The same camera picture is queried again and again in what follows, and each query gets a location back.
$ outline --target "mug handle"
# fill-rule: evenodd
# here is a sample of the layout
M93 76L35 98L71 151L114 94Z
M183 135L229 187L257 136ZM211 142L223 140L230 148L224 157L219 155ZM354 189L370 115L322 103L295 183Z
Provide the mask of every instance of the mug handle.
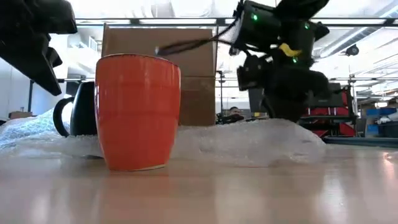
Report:
M73 103L75 100L75 97L69 97L62 99L58 101L58 103L55 105L54 112L52 114L52 120L54 122L55 129L62 135L63 137L68 137L70 134L68 131L65 129L62 121L62 111L63 108L68 104L68 103Z

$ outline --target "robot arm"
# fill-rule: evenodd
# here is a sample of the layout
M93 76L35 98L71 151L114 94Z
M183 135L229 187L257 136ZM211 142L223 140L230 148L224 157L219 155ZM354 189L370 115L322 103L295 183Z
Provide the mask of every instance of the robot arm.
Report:
M237 69L241 91L250 88L264 90L262 104L271 118L298 121L306 109L308 94L332 94L328 79L321 72L310 70L313 64L313 44L329 33L321 23L310 22L328 0L282 0L277 7L240 0L234 22L220 35L190 44L177 43L158 51L169 55L220 41L226 31L233 32L230 54L244 52L247 57ZM262 57L250 51L265 53Z
M66 0L0 1L0 57L53 95L61 94L53 67L62 60L49 47L49 33L76 32Z

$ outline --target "red machine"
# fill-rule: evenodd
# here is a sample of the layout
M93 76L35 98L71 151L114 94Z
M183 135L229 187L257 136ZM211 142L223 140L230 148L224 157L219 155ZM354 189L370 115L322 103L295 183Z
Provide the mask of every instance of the red machine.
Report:
M331 89L340 90L339 83L331 83ZM332 98L310 98L308 113L300 124L320 137L355 136L356 115L353 113L351 88L345 87Z

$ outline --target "mug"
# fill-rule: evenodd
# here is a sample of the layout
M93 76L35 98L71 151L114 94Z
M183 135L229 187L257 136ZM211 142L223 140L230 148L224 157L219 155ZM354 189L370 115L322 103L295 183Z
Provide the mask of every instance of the mug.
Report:
M180 114L180 69L162 58L117 54L96 66L98 138L110 170L166 165Z
M94 112L94 82L83 82L79 85L76 96L60 100L53 111L55 129L64 137L80 135L96 135L96 121ZM73 103L70 116L70 133L65 129L62 121L63 108Z

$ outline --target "yellow tag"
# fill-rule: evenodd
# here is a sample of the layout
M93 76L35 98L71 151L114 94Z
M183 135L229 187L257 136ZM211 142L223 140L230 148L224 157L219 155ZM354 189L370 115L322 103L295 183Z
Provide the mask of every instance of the yellow tag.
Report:
M301 54L301 50L292 50L285 43L281 44L279 46L279 49L281 49L288 57L294 57L294 56L298 56L299 54Z

